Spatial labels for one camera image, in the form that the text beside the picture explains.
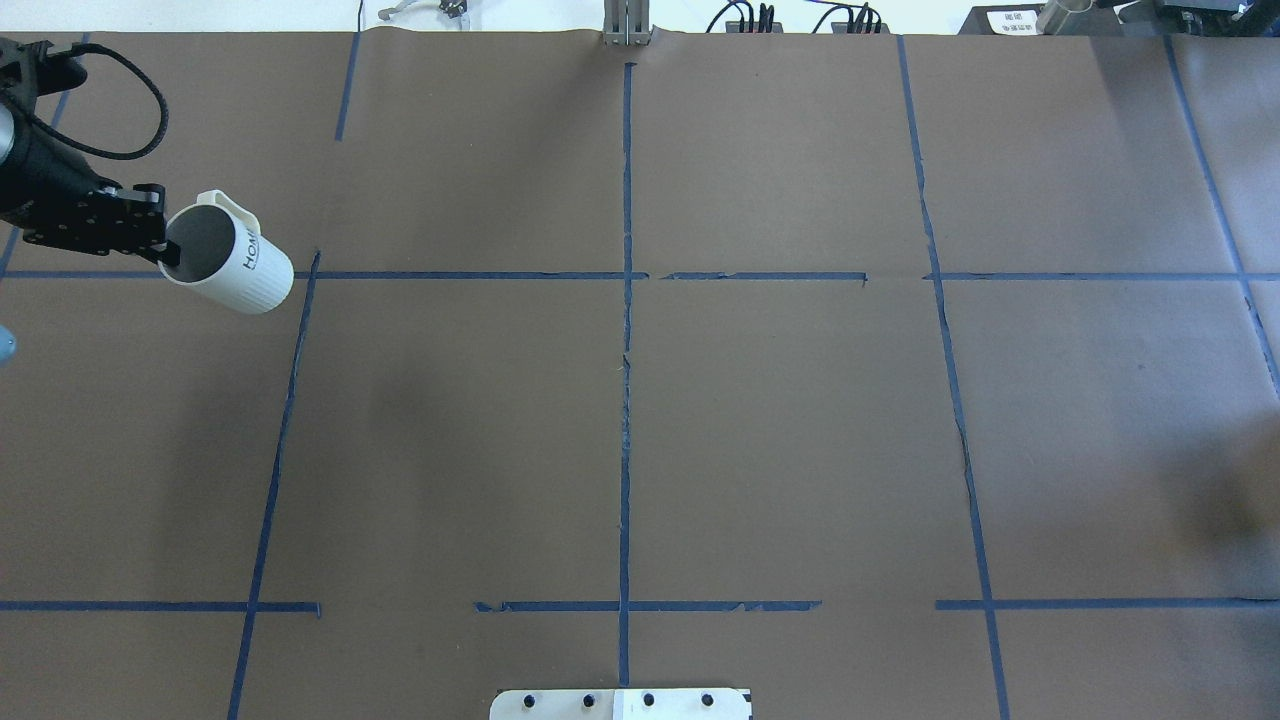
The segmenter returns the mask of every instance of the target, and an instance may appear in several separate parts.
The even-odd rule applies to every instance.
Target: mug handle
[[[244,223],[244,227],[253,231],[255,234],[262,234],[262,227],[257,223],[257,217],[237,205],[234,200],[227,197],[227,193],[220,190],[201,192],[196,196],[196,205],[216,205],[239,218]]]

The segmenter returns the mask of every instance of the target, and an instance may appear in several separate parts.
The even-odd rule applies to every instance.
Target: white label
[[[991,10],[987,22],[996,35],[1039,35],[1036,32],[1036,10]]]

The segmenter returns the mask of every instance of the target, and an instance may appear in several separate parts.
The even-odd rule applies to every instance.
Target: light blue round object
[[[18,351],[18,338],[13,337],[9,328],[0,325],[0,368]]]

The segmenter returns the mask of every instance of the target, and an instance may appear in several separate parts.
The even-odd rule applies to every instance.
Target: white bracket
[[[507,691],[489,720],[751,720],[751,691]]]
[[[604,0],[605,45],[649,45],[649,0]]]

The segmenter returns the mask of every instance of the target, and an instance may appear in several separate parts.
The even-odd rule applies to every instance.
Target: white mug
[[[257,315],[276,307],[293,288],[289,256],[262,237],[252,213],[220,190],[196,196],[196,204],[170,220],[166,240],[182,249],[177,265],[160,272],[238,313]]]

